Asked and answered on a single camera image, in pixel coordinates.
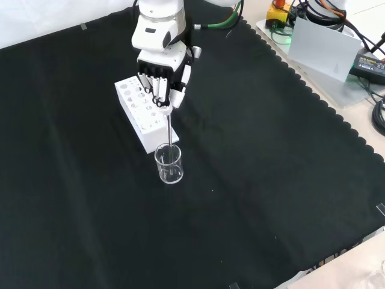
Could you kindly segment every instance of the green cable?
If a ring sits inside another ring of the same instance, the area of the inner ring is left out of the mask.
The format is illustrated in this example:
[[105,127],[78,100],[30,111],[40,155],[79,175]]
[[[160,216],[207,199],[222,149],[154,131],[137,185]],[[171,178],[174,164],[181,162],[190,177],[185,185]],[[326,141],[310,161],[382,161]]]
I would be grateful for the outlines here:
[[233,14],[226,21],[224,21],[222,23],[218,23],[218,24],[209,24],[209,25],[207,25],[207,27],[208,28],[223,28],[223,27],[227,26],[236,17],[236,15],[238,13],[239,6],[241,6],[240,1],[238,2],[238,5],[236,6]]

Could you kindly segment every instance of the black tablecloth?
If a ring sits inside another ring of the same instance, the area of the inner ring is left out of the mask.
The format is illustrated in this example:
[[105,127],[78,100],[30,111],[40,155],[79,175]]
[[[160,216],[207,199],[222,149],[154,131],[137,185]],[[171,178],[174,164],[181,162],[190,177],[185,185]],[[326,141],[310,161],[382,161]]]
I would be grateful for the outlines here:
[[1,288],[274,288],[384,223],[383,159],[244,21],[193,34],[163,184],[114,88],[131,12],[0,51]]

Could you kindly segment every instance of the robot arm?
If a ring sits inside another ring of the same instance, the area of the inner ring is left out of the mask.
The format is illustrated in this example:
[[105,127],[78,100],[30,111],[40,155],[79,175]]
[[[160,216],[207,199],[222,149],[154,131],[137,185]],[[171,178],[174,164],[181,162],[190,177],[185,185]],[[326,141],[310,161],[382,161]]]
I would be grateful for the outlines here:
[[153,102],[169,114],[182,102],[200,48],[190,45],[183,0],[139,0],[132,45],[141,50],[138,76]]

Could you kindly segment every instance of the tape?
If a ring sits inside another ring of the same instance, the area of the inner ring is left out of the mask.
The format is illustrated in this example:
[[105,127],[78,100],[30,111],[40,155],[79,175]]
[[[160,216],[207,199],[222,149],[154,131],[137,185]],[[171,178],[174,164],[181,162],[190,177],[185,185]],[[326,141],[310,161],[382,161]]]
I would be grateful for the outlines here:
[[383,203],[380,203],[379,205],[377,205],[377,209],[383,213],[384,217],[385,217],[385,206]]

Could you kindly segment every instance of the glass beaker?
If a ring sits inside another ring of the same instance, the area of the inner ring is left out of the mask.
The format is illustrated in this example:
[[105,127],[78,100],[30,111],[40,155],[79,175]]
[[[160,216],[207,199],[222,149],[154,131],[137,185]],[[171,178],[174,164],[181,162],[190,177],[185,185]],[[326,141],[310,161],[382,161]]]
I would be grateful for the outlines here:
[[159,176],[166,184],[175,184],[183,177],[182,152],[175,144],[161,144],[155,151]]

